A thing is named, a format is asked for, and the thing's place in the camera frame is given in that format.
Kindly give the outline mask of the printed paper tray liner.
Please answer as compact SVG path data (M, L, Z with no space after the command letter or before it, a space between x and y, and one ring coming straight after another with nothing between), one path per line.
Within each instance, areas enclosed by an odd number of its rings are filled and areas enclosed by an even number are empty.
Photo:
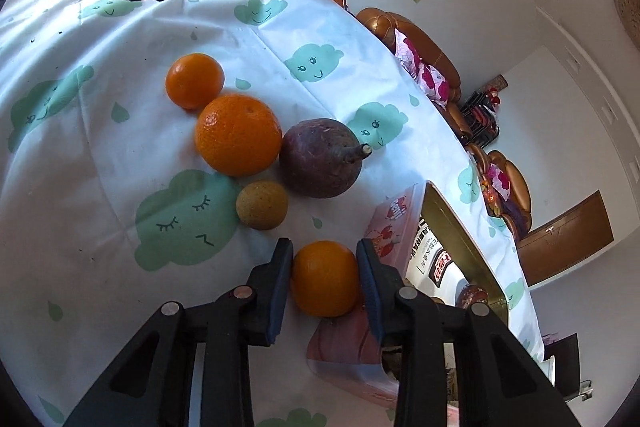
M406 279L421 293L454 306L468 280L423 218L418 222Z

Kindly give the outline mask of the white magenta floral pillow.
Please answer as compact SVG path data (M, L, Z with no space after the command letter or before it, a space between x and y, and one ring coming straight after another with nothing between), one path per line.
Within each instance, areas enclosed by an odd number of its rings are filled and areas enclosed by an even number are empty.
M405 69L413 80L418 80L422 72L422 58L412 41L400 30L394 30L395 52L400 66Z
M445 108L449 101L449 83L431 64L420 63L416 81L420 89L434 104Z

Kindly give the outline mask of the brown wooden door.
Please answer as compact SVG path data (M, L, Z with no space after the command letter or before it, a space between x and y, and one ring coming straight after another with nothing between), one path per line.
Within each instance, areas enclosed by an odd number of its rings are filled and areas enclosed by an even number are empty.
M579 265L614 241L599 191L518 242L518 257L528 286Z

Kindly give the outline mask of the white magenta floral pillow left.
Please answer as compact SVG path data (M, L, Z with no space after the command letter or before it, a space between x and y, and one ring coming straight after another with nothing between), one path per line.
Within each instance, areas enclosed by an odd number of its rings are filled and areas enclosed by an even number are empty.
M422 72L422 58L412 41L400 30L394 30L395 52L400 66L405 69L413 80L418 80Z

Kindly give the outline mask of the stacked black chairs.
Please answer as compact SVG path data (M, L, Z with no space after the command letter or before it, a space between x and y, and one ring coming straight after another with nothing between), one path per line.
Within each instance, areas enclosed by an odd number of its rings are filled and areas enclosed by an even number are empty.
M462 116L471 129L471 143L483 148L498 138L499 105L500 98L496 89L476 91L462 105Z

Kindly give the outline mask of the dark brown passion fruit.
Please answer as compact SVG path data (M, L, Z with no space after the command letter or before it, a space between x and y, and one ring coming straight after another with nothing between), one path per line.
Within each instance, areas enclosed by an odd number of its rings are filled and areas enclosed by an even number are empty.
M456 299L456 306L461 309L469 309L474 303L485 303L487 305L488 301L488 292L483 287L468 284L460 291Z

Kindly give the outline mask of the large orange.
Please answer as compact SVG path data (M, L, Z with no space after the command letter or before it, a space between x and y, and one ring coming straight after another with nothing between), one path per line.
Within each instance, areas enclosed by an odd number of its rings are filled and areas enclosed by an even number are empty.
M252 96L231 93L215 98L201 111L194 144L214 170L232 176L254 176L278 158L282 130L271 108Z

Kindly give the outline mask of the small orange tangerine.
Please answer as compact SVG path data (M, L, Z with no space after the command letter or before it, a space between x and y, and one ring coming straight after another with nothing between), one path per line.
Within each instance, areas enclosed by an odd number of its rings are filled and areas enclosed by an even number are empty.
M185 110L205 107L223 87L224 70L213 57L203 53L178 58L165 78L169 100Z

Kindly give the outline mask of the long brown leather sofa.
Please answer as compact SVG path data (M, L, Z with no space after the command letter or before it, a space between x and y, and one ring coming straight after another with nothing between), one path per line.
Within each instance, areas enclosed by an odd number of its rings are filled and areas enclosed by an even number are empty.
M461 96L461 82L457 69L442 49L411 20L397 13L377 8L365 8L357 14L357 20L366 26L378 40L381 40L390 52L396 51L395 30L409 38L422 60L434 66L448 82L449 95L447 105L438 111L445 118L459 141L466 145L471 139L471 129L464 120L458 102Z

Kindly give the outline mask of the large purple round fruit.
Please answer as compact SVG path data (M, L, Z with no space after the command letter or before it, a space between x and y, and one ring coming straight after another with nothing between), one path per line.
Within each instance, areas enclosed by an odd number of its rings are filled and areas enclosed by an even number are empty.
M307 119L285 133L279 153L284 184L312 198L333 198L354 184L373 150L349 127L329 118Z

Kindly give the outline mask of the yellow-brown longan fruit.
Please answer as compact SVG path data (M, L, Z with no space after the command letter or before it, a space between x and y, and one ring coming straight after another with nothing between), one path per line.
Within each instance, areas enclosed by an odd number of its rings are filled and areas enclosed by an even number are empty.
M288 194L278 182L256 181L242 188L235 210L243 225L254 230L272 230L288 214Z

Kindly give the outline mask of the white cloud-print tablecloth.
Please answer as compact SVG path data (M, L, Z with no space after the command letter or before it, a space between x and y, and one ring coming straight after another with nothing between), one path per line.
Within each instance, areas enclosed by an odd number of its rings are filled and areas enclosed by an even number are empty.
M165 77L213 57L224 89L288 129L332 118L373 148L331 199L292 196L260 233L242 181L210 168ZM59 426L163 303L209 303L296 247L354 247L385 199L435 184L506 294L510 329L544 357L506 225L446 120L384 44L332 0L6 0L1 11L1 358L38 421Z

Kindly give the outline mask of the pink metal tray box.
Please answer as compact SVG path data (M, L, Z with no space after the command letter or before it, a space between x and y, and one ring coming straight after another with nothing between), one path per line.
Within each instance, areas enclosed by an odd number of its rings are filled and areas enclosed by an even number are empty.
M468 230L431 182L414 184L375 208L364 237L384 265L438 303L469 308L481 301L509 322L506 295ZM396 401L401 347L381 347L366 309L320 322L308 343L311 372L359 398Z

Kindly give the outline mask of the white magenta floral pillow right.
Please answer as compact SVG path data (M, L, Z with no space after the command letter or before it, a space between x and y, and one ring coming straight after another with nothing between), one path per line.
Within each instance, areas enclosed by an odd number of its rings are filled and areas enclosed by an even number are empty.
M420 89L434 104L445 108L449 101L449 83L431 64L420 63L416 81Z

